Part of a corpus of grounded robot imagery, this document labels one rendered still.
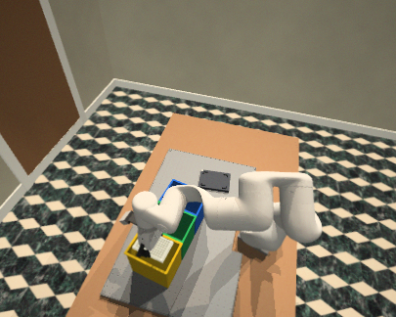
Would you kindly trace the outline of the green open bin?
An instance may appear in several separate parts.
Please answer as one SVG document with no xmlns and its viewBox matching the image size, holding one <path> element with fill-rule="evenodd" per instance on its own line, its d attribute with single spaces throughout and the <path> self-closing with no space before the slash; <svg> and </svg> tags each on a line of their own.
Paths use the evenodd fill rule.
<svg viewBox="0 0 396 317">
<path fill-rule="evenodd" d="M 175 233 L 164 234 L 165 236 L 172 238 L 180 243 L 184 243 L 181 246 L 181 259 L 183 260 L 193 238 L 195 235 L 195 220 L 196 216 L 184 211 L 179 226 Z M 184 242 L 185 241 L 185 242 Z"/>
</svg>

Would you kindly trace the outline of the blue bin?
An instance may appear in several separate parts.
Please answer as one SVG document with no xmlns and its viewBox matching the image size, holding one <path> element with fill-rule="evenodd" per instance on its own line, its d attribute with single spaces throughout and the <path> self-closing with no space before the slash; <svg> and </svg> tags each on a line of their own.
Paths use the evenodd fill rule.
<svg viewBox="0 0 396 317">
<path fill-rule="evenodd" d="M 163 198 L 165 192 L 167 191 L 167 189 L 169 189 L 170 187 L 173 187 L 173 186 L 178 186 L 178 185 L 187 185 L 187 184 L 182 183 L 180 181 L 177 181 L 175 179 L 172 179 L 172 181 L 170 182 L 170 184 L 168 185 L 168 187 L 166 188 L 166 190 L 164 191 L 164 193 L 160 197 L 159 201 L 162 200 L 162 198 Z M 202 219 L 204 218 L 202 203 L 199 203 L 199 202 L 187 203 L 186 208 L 185 208 L 184 211 L 197 216 L 197 218 L 195 220 L 195 234 L 196 234 L 196 232 L 198 230 L 198 227 L 199 227 Z"/>
</svg>

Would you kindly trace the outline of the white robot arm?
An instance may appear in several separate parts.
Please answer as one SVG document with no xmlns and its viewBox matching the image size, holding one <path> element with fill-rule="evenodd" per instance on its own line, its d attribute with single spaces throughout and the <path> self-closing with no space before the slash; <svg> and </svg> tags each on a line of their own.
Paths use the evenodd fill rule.
<svg viewBox="0 0 396 317">
<path fill-rule="evenodd" d="M 279 187 L 279 203 L 274 203 L 273 187 Z M 323 231 L 315 213 L 312 178 L 298 172 L 245 173 L 235 198 L 213 198 L 200 187 L 178 185 L 167 189 L 158 205 L 153 193 L 141 192 L 133 198 L 134 212 L 126 211 L 119 222 L 137 225 L 139 235 L 156 228 L 173 234 L 189 202 L 202 203 L 210 229 L 240 231 L 242 240 L 254 248 L 275 251 L 286 235 L 299 243 L 312 243 Z"/>
</svg>

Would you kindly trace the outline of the yellow bin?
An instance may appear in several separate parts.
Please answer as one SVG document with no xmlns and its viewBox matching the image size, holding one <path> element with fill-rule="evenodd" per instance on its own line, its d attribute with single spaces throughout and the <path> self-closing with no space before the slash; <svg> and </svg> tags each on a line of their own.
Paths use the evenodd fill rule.
<svg viewBox="0 0 396 317">
<path fill-rule="evenodd" d="M 145 276 L 146 278 L 168 289 L 182 262 L 181 246 L 183 245 L 183 243 L 180 243 L 165 235 L 163 235 L 162 237 L 174 242 L 171 250 L 164 259 L 163 263 L 150 257 L 144 257 L 144 256 L 139 257 L 136 255 L 137 251 L 132 249 L 132 247 L 138 239 L 137 234 L 130 243 L 130 245 L 128 246 L 124 254 L 127 255 L 127 258 L 129 260 L 129 263 L 133 271 Z"/>
</svg>

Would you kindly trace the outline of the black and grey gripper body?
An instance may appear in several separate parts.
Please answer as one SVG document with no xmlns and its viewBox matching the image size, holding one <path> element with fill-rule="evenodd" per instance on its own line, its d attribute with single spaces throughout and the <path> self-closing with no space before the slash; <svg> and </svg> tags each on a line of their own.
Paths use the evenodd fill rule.
<svg viewBox="0 0 396 317">
<path fill-rule="evenodd" d="M 145 248 L 147 250 L 151 251 L 154 248 L 154 246 L 156 245 L 157 241 L 159 240 L 159 238 L 160 238 L 160 236 L 162 234 L 160 231 L 158 231 L 158 230 L 156 231 L 156 230 L 154 232 L 151 232 L 151 233 L 146 233 L 146 234 L 143 233 L 141 236 L 138 235 L 138 243 L 139 243 L 139 245 L 142 243 L 142 244 L 145 245 Z"/>
</svg>

